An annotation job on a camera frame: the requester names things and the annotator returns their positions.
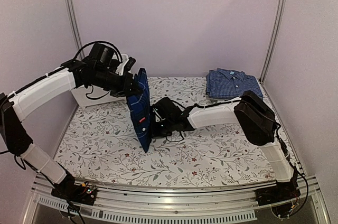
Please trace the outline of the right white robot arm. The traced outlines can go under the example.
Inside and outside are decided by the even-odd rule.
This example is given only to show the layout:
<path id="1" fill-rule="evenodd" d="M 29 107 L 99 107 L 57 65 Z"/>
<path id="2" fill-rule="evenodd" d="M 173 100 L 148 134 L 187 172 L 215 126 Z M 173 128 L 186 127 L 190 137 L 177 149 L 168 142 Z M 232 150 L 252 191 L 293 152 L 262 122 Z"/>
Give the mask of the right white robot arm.
<path id="1" fill-rule="evenodd" d="M 284 201 L 293 193 L 292 182 L 298 178 L 298 170 L 290 161 L 290 153 L 279 136 L 281 125 L 275 119 L 273 110 L 253 91 L 231 100 L 201 106 L 179 108 L 177 102 L 162 98 L 151 107 L 152 130 L 155 137 L 170 136 L 173 132 L 187 132 L 199 128 L 239 124 L 246 139 L 258 146 L 271 165 L 277 183 L 273 196 Z"/>

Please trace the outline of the dark blue plaid shirt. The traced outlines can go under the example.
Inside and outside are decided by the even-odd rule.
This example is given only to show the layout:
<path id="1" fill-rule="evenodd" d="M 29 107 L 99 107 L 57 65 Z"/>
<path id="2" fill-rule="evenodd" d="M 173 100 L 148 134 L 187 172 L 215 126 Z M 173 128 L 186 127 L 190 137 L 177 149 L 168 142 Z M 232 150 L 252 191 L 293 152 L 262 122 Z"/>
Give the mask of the dark blue plaid shirt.
<path id="1" fill-rule="evenodd" d="M 140 68 L 134 80 L 143 91 L 140 95 L 127 97 L 127 106 L 140 145 L 148 152 L 151 139 L 150 93 L 145 68 Z"/>

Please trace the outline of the white plastic bin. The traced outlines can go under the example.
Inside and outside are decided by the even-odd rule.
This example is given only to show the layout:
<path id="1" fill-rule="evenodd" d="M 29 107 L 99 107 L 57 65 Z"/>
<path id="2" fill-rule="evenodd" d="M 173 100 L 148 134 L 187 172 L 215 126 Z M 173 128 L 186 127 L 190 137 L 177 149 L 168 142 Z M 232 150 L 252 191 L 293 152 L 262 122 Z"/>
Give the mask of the white plastic bin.
<path id="1" fill-rule="evenodd" d="M 114 95 L 112 91 L 105 91 L 96 86 L 85 86 L 80 79 L 82 69 L 91 69 L 95 71 L 109 71 L 118 75 L 124 75 L 129 72 L 136 60 L 126 54 L 122 55 L 122 61 L 113 59 L 109 68 L 94 68 L 89 61 L 88 56 L 83 60 L 71 60 L 69 71 L 73 73 L 76 82 L 76 88 L 71 92 L 77 103 L 81 107 L 104 104 L 115 100 L 121 100 L 126 96 Z"/>

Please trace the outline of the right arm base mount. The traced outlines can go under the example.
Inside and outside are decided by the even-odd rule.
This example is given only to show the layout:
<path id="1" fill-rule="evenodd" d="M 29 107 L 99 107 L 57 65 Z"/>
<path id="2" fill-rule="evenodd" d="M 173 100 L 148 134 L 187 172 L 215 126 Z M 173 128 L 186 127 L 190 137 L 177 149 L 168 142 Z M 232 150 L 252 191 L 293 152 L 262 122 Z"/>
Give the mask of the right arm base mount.
<path id="1" fill-rule="evenodd" d="M 255 190 L 258 205 L 270 205 L 273 215 L 279 219 L 292 215 L 300 195 L 298 186 L 292 185 L 291 182 L 276 182 L 274 186 Z"/>

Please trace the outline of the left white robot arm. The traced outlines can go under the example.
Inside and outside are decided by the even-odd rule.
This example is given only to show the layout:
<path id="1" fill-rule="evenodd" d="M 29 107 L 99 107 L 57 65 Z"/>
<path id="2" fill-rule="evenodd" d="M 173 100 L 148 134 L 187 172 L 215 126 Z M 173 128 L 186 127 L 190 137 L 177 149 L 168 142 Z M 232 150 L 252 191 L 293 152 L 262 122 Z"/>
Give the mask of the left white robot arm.
<path id="1" fill-rule="evenodd" d="M 54 71 L 32 81 L 10 95 L 1 94 L 1 136 L 8 152 L 19 156 L 37 172 L 45 175 L 68 200 L 79 192 L 74 177 L 26 132 L 24 121 L 55 97 L 79 87 L 98 87 L 114 97 L 129 97 L 142 93 L 129 72 L 136 60 L 71 59 Z"/>

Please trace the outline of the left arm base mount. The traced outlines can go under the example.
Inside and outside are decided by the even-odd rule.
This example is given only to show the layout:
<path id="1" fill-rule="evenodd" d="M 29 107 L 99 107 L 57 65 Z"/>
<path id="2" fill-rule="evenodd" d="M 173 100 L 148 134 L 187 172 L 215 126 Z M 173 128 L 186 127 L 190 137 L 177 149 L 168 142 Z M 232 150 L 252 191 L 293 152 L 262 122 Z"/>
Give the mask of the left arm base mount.
<path id="1" fill-rule="evenodd" d="M 56 198 L 92 206 L 97 197 L 97 186 L 88 182 L 75 184 L 73 181 L 63 181 L 54 185 L 51 195 Z"/>

